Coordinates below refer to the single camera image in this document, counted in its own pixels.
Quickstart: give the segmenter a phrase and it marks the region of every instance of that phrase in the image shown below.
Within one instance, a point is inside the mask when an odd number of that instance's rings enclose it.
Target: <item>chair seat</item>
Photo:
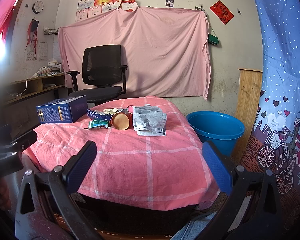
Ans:
[[[70,97],[86,96],[88,103],[101,104],[117,98],[122,91],[121,86],[83,89],[69,94]]]

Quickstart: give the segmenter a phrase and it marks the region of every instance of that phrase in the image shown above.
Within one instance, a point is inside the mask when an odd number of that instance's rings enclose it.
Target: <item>white heart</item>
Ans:
[[[272,131],[278,130],[286,125],[286,118],[284,115],[276,117],[274,113],[271,113],[267,116],[267,123]]]

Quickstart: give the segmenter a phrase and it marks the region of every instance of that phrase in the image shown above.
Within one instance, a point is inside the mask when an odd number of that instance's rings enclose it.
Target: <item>bolt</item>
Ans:
[[[25,174],[26,174],[26,176],[31,175],[32,174],[32,170],[26,170]]]
[[[238,165],[238,166],[236,167],[236,169],[237,169],[237,171],[239,171],[239,172],[244,172],[244,167],[243,167],[242,165]]]
[[[268,175],[268,176],[272,176],[272,171],[271,170],[266,170],[266,174]]]
[[[63,167],[61,165],[58,165],[58,166],[55,166],[53,170],[54,170],[54,172],[59,172],[59,171],[62,171],[62,168]]]

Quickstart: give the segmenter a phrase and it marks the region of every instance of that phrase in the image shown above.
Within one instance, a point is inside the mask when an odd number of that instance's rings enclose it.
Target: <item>pink plaid tablecloth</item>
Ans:
[[[92,109],[151,104],[167,113],[166,136],[138,136],[133,128],[87,130],[90,118],[75,123],[42,124],[38,140],[24,153],[41,171],[64,165],[92,140],[97,157],[79,193],[135,207],[171,210],[191,204],[212,205],[219,188],[202,157],[202,143],[170,101],[147,96],[120,99]]]

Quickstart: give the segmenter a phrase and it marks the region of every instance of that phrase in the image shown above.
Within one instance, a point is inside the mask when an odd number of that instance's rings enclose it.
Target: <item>white cable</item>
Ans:
[[[28,79],[26,80],[26,88],[25,88],[25,90],[23,90],[23,92],[22,92],[21,94],[18,94],[18,95],[16,95],[16,96],[14,96],[14,95],[10,94],[8,91],[6,91],[6,92],[7,92],[10,96],[12,96],[12,97],[18,97],[18,96],[22,95],[22,94],[26,91],[27,86],[28,86]]]

